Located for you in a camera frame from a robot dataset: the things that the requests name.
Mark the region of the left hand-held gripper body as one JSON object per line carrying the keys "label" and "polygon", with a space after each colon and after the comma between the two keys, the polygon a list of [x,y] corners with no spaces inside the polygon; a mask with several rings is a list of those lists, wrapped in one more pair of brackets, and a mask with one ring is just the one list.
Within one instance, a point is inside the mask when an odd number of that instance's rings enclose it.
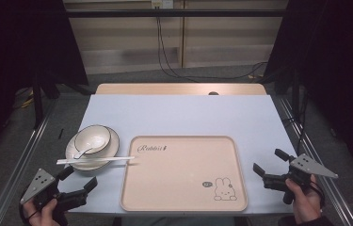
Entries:
{"label": "left hand-held gripper body", "polygon": [[58,189],[58,180],[56,176],[51,175],[44,169],[38,169],[31,183],[22,193],[19,202],[19,214],[22,222],[29,225],[27,215],[23,205],[32,201],[38,211],[40,211],[50,200],[56,199],[57,205],[53,211],[53,220],[59,225],[67,225],[68,220],[65,213],[74,208],[83,206],[87,203],[88,193],[84,189],[73,192],[60,192]]}

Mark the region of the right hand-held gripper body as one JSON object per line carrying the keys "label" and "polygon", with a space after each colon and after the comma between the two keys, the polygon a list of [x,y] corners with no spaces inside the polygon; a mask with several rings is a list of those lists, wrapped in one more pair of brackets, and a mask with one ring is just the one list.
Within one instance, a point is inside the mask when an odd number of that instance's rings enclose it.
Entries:
{"label": "right hand-held gripper body", "polygon": [[312,180],[313,175],[325,176],[337,179],[338,175],[323,165],[317,163],[305,153],[294,157],[290,155],[289,170],[286,174],[275,175],[265,173],[262,178],[264,188],[282,191],[284,193],[283,202],[291,204],[295,199],[294,193],[287,187],[285,181],[291,179],[297,183],[303,191],[308,189],[314,190],[321,197],[321,204],[325,203],[325,195],[321,187]]}

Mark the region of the white ceramic spoon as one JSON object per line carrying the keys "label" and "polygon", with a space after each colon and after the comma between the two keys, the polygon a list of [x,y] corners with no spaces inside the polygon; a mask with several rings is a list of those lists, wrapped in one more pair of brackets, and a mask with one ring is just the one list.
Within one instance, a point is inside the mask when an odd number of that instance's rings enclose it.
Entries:
{"label": "white ceramic spoon", "polygon": [[74,154],[72,156],[73,159],[80,159],[84,154],[86,153],[97,153],[99,152],[101,149],[99,148],[88,148],[84,151],[79,151],[78,153]]}

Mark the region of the white plate with black rim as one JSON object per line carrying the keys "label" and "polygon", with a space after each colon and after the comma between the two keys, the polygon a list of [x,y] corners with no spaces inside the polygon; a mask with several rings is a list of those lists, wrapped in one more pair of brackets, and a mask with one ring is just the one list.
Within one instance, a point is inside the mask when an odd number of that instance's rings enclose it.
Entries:
{"label": "white plate with black rim", "polygon": [[[104,149],[104,151],[102,153],[99,153],[98,155],[89,155],[89,154],[84,154],[81,159],[88,159],[88,158],[107,158],[107,157],[113,157],[116,155],[119,146],[120,146],[120,139],[118,134],[112,130],[111,128],[107,127],[109,129],[109,132],[111,133],[111,142],[108,145],[107,148]],[[66,147],[66,151],[65,151],[65,156],[67,159],[72,159],[72,156],[76,153],[78,153],[78,151],[75,149],[74,147],[74,140],[75,140],[76,135],[74,135],[67,147]]]}

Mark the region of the white bowl with black rim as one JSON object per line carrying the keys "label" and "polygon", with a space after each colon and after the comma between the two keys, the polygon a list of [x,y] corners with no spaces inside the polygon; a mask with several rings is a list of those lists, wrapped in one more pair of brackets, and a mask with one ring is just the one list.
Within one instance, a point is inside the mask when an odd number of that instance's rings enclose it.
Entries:
{"label": "white bowl with black rim", "polygon": [[102,125],[88,126],[76,134],[74,147],[79,153],[98,155],[111,142],[109,129]]}

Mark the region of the beige tray with rabbit print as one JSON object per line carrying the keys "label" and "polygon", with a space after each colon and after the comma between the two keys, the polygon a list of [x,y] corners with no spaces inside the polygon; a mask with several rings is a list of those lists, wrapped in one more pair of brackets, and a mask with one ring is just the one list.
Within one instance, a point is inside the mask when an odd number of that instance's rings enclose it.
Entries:
{"label": "beige tray with rabbit print", "polygon": [[230,137],[135,137],[129,155],[120,199],[127,211],[238,212],[248,206]]}

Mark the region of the person's left hand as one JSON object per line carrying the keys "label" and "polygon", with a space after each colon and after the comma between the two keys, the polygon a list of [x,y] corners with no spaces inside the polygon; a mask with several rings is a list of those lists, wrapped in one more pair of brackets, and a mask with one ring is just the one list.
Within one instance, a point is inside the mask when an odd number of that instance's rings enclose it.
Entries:
{"label": "person's left hand", "polygon": [[23,205],[28,222],[31,226],[60,226],[53,220],[53,211],[57,205],[57,200],[50,200],[40,211],[38,211],[32,201]]}

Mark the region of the person's right hand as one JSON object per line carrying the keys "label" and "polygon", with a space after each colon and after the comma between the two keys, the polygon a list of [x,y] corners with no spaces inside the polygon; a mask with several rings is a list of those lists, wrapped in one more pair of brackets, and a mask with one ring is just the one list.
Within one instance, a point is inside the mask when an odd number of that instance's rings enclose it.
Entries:
{"label": "person's right hand", "polygon": [[296,225],[309,224],[319,220],[322,217],[319,194],[312,189],[303,191],[291,179],[287,179],[285,183],[295,195],[293,212]]}

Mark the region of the black metal stand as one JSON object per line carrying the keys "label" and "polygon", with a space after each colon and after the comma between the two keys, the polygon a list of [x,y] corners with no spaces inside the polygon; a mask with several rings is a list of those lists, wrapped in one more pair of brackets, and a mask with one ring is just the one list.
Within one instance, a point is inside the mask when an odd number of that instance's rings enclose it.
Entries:
{"label": "black metal stand", "polygon": [[43,107],[41,101],[41,88],[39,77],[37,74],[33,77],[33,100],[35,108],[35,125],[34,128],[37,129],[43,120]]}

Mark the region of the light blue table mat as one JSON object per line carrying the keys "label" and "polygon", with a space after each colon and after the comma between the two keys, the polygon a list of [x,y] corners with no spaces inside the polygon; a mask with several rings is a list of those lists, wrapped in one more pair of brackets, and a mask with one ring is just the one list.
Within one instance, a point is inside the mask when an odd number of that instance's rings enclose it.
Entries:
{"label": "light blue table mat", "polygon": [[[264,188],[252,169],[261,166],[270,174],[288,171],[276,149],[295,152],[278,111],[268,95],[104,95],[90,98],[82,127],[104,125],[119,136],[117,161],[95,171],[77,171],[60,183],[64,191],[90,176],[98,185],[88,194],[81,213],[112,216],[237,216],[289,213],[280,191]],[[238,212],[127,211],[120,204],[125,168],[133,138],[141,136],[226,136],[235,144],[248,195],[248,206]]]}

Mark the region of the black curtain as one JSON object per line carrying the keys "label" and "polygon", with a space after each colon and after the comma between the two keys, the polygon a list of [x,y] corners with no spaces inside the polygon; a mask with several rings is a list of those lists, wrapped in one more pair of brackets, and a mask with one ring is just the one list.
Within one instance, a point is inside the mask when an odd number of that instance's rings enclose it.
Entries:
{"label": "black curtain", "polygon": [[88,82],[63,0],[0,0],[0,133],[35,81],[51,98],[58,83]]}
{"label": "black curtain", "polygon": [[299,81],[353,156],[353,0],[289,0],[265,69],[284,93]]}

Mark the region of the black horizontal metal bar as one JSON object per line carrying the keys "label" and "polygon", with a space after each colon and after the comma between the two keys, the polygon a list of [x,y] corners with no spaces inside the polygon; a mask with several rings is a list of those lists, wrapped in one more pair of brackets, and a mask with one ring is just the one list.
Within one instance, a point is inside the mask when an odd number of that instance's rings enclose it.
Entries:
{"label": "black horizontal metal bar", "polygon": [[68,9],[70,18],[120,17],[282,17],[284,9],[123,9],[82,10]]}

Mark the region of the white wall socket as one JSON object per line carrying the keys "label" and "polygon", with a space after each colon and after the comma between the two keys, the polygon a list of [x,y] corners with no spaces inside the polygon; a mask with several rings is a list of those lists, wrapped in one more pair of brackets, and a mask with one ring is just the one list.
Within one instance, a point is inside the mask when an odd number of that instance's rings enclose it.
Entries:
{"label": "white wall socket", "polygon": [[173,0],[151,0],[154,9],[173,9]]}

